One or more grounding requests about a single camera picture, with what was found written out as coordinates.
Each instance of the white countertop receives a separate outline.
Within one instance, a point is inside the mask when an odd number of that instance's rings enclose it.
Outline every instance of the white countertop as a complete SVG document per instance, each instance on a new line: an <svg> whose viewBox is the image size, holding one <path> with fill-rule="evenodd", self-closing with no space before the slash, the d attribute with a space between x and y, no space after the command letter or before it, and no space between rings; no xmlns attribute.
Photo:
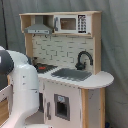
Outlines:
<svg viewBox="0 0 128 128"><path fill-rule="evenodd" d="M51 73L61 68L62 67L57 67L51 71L48 71L47 73L38 74L38 77L39 79L41 78L41 79L47 79L47 80L52 80L56 82L62 82L70 86L75 86L75 87L84 88L84 89L103 88L103 87L109 86L114 81L114 77L111 74L104 72L104 71L100 71L96 75L91 75L84 81L72 81L72 80L67 80L67 79L51 76Z"/></svg>

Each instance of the gray wall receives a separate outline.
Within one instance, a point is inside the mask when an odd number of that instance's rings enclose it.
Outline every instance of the gray wall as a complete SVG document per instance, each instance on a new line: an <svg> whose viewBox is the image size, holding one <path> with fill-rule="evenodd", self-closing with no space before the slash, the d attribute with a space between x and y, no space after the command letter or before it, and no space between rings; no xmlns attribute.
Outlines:
<svg viewBox="0 0 128 128"><path fill-rule="evenodd" d="M6 41L5 41L5 31L4 31L4 20L3 20L3 13L2 13L2 3L0 1L0 46L6 48ZM0 75L0 90L7 86L7 78L6 76Z"/></svg>
<svg viewBox="0 0 128 128"><path fill-rule="evenodd" d="M115 128L128 127L128 1L4 0L9 49L25 53L19 13L100 10L102 70L115 77L106 88L106 114Z"/></svg>

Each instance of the faucet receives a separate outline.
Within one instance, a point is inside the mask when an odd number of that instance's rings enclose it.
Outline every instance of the faucet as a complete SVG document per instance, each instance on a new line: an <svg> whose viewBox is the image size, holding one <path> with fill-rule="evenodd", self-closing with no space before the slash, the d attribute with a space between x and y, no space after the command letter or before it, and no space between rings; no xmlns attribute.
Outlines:
<svg viewBox="0 0 128 128"><path fill-rule="evenodd" d="M80 53L78 54L78 63L76 64L77 70L83 70L83 69L85 69L85 67L86 67L86 62L84 62L84 64L82 64L82 63L80 62L80 58L81 58L81 56L82 56L83 54L86 54L86 55L88 56L88 58L90 59L90 65L93 65L92 56L91 56L88 52L82 51L82 52L80 52Z"/></svg>

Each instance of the microwave door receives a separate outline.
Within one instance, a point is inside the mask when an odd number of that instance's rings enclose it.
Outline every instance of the microwave door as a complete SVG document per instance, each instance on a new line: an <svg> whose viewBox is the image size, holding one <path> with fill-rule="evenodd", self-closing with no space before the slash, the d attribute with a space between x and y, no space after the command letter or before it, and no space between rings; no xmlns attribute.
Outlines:
<svg viewBox="0 0 128 128"><path fill-rule="evenodd" d="M55 15L55 33L78 33L77 15Z"/></svg>

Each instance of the microwave window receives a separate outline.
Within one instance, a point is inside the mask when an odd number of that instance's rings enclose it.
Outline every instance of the microwave window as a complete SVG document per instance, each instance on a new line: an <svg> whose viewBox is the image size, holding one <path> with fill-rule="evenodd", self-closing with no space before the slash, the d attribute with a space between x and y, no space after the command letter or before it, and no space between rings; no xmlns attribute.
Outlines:
<svg viewBox="0 0 128 128"><path fill-rule="evenodd" d="M76 19L61 18L60 25L61 25L61 30L76 30Z"/></svg>

